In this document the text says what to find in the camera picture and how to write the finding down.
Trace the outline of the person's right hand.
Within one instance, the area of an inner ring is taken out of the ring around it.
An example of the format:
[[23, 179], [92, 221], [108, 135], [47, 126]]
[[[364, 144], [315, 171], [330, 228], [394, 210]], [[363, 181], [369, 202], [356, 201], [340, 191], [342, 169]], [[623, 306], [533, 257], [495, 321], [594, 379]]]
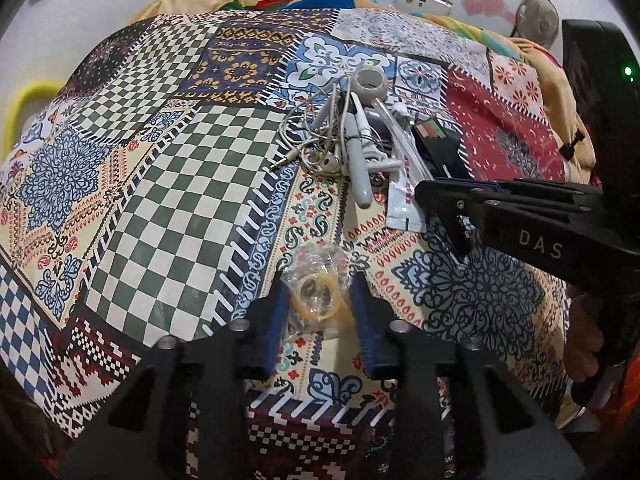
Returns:
[[584, 382], [597, 374], [597, 353], [603, 346], [603, 334], [597, 326], [601, 303], [579, 288], [567, 287], [570, 298], [570, 327], [566, 335], [563, 362], [573, 382]]

